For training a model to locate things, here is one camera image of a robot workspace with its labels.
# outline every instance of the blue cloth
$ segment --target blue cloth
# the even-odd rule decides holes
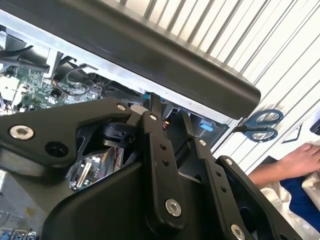
[[[302,183],[304,180],[305,177],[301,176],[280,181],[280,184],[292,196],[290,210],[320,232],[320,211],[303,190]]]

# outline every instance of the person's arm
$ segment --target person's arm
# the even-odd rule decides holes
[[[278,162],[257,167],[249,178],[258,187],[304,176],[320,169],[320,146],[305,143]]]
[[[285,171],[283,171],[279,163],[260,165],[249,174],[249,178],[258,187],[264,187],[267,184],[287,179]]]

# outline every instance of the silver screw head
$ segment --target silver screw head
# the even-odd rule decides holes
[[[9,133],[11,137],[19,140],[29,140],[34,135],[35,132],[28,126],[17,125],[10,128]]]
[[[155,115],[150,114],[150,118],[153,120],[157,120],[158,118]]]
[[[233,235],[236,237],[236,239],[238,239],[238,240],[245,240],[246,239],[244,232],[242,231],[242,229],[238,225],[232,224],[231,231],[232,231]]]
[[[118,109],[120,109],[122,111],[126,110],[126,108],[124,106],[122,106],[121,104],[118,104],[117,107],[118,107]]]
[[[207,146],[207,143],[205,141],[203,141],[203,140],[199,140],[199,143],[201,143],[201,145],[204,146],[204,147]]]
[[[226,162],[227,164],[229,164],[230,166],[233,164],[233,162],[232,162],[229,158],[226,158],[226,159],[225,159],[225,162]]]
[[[174,200],[174,199],[168,199],[167,201],[165,201],[165,209],[167,210],[167,212],[174,216],[174,217],[180,217],[181,213],[182,213],[182,209],[180,204]]]

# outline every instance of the corrugated metal wall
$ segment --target corrugated metal wall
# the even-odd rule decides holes
[[[118,2],[242,74],[262,93],[257,109],[283,111],[275,140],[254,143],[235,133],[214,154],[232,157],[247,173],[320,108],[320,1]]]

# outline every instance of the finger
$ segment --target finger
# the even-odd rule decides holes
[[[305,151],[309,156],[315,155],[320,150],[320,146],[313,145],[307,151]]]
[[[305,152],[309,150],[313,145],[311,143],[304,143],[300,147],[298,147],[295,151]]]
[[[313,157],[316,161],[319,161],[319,162],[320,162],[320,149],[319,149],[316,153],[314,153],[314,154],[312,155],[312,157]]]

